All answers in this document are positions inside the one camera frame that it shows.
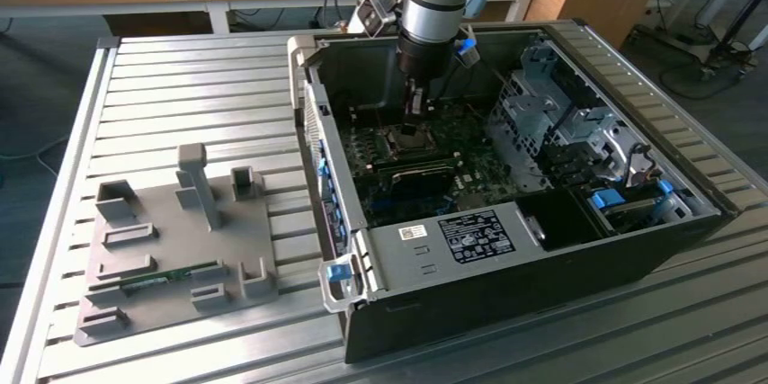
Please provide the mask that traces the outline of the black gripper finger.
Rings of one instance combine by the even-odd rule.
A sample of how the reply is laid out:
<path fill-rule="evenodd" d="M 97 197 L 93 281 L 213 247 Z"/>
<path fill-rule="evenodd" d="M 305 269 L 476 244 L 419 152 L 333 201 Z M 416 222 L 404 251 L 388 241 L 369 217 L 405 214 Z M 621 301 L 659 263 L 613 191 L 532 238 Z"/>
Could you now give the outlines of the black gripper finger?
<path fill-rule="evenodd" d="M 413 136 L 419 125 L 427 116 L 428 82 L 408 77 L 404 88 L 404 115 L 401 122 L 401 133 Z"/>

